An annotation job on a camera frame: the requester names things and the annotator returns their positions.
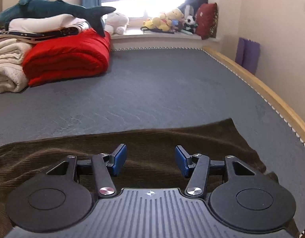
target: gray mattress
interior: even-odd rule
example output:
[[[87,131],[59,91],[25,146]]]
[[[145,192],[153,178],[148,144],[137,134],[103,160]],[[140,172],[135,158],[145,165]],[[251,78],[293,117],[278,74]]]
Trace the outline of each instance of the gray mattress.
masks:
[[[175,128],[232,118],[280,184],[305,228],[305,148],[252,88],[205,52],[113,51],[102,76],[0,94],[0,146],[25,140]]]

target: panda plush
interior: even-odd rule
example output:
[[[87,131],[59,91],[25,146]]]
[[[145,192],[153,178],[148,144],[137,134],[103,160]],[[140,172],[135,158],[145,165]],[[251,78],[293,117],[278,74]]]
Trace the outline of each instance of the panda plush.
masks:
[[[195,17],[192,15],[187,16],[184,23],[184,30],[195,33],[197,27],[197,23],[195,22]]]

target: ribbed gray plate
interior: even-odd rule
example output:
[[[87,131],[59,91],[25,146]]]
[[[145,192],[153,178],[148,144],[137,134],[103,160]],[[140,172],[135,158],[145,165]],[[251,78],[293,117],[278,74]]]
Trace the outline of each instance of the ribbed gray plate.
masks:
[[[99,200],[79,224],[55,233],[35,234],[19,227],[7,238],[289,238],[285,230],[243,234],[219,223],[201,199],[189,199],[174,189],[124,189]]]

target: purple yoga mat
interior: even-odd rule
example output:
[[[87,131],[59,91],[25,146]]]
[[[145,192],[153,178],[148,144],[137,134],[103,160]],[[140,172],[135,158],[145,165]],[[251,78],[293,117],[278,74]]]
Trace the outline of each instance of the purple yoga mat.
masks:
[[[255,75],[260,55],[260,44],[249,39],[239,38],[235,62]]]

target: stuffed shark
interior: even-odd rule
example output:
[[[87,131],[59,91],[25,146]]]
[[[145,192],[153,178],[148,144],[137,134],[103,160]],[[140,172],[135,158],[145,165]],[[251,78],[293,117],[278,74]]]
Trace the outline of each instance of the stuffed shark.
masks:
[[[80,19],[85,19],[91,27],[102,37],[105,36],[101,17],[116,9],[113,7],[96,6],[85,8],[80,5],[66,3],[63,0],[19,0],[19,2],[0,13],[0,28],[17,18],[42,19],[60,14],[71,14]]]

